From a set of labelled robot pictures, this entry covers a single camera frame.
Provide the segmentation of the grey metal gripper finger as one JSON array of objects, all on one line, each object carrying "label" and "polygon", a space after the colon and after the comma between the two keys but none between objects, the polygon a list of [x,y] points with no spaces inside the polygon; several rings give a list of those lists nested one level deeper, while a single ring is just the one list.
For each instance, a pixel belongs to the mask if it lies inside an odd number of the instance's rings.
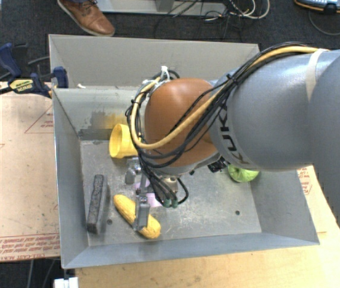
[{"label": "grey metal gripper finger", "polygon": [[148,216],[150,214],[151,206],[146,195],[137,195],[135,203],[135,220],[133,222],[133,229],[135,231],[139,231],[148,225]]},{"label": "grey metal gripper finger", "polygon": [[141,165],[138,157],[133,157],[127,160],[127,169],[125,174],[125,183],[132,185],[135,183],[135,178],[141,173]]}]

